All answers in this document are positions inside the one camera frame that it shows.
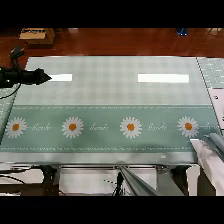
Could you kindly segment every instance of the daisy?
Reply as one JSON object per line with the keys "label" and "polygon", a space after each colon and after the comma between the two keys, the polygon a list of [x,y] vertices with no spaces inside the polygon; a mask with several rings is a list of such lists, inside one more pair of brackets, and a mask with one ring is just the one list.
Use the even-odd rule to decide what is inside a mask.
{"label": "daisy", "polygon": [[21,134],[23,134],[23,131],[25,131],[27,128],[25,119],[14,117],[10,122],[8,122],[6,126],[6,135],[8,138],[17,138]]}
{"label": "daisy", "polygon": [[120,131],[123,131],[123,135],[126,135],[126,138],[130,139],[139,136],[141,134],[140,130],[142,130],[140,121],[134,117],[126,117],[126,119],[123,119],[120,127]]}
{"label": "daisy", "polygon": [[182,117],[178,121],[177,127],[179,128],[179,131],[182,131],[182,135],[185,135],[185,137],[194,137],[196,136],[198,132],[198,124],[194,120],[194,118],[190,117]]}
{"label": "daisy", "polygon": [[78,117],[69,117],[69,119],[66,119],[66,121],[63,122],[63,135],[66,135],[66,138],[75,138],[76,136],[82,134],[81,131],[83,130],[83,127],[84,125],[81,119],[79,119]]}

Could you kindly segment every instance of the yellow flower center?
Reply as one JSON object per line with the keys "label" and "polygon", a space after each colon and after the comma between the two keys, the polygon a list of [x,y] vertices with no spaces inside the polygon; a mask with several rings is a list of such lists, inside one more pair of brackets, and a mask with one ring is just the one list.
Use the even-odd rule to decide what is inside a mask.
{"label": "yellow flower center", "polygon": [[14,124],[14,125],[12,126],[12,130],[13,130],[13,131],[17,131],[17,130],[19,130],[19,124]]}
{"label": "yellow flower center", "polygon": [[70,124],[70,125],[69,125],[69,129],[70,129],[71,131],[74,131],[74,130],[76,129],[76,124]]}
{"label": "yellow flower center", "polygon": [[128,130],[133,131],[135,129],[135,126],[133,124],[128,124]]}
{"label": "yellow flower center", "polygon": [[190,123],[186,123],[186,124],[185,124],[185,128],[186,128],[187,130],[192,130],[192,124],[190,124]]}

